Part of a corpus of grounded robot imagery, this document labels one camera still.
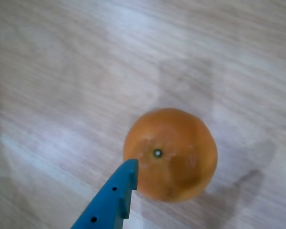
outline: blue plastic object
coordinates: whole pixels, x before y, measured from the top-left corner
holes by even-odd
[[[122,229],[129,218],[132,190],[138,186],[139,162],[125,161],[92,199],[71,229]]]

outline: wood grain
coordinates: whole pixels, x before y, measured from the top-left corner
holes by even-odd
[[[286,0],[0,0],[0,229],[69,228],[134,120],[202,118],[216,174],[125,229],[286,228]]]

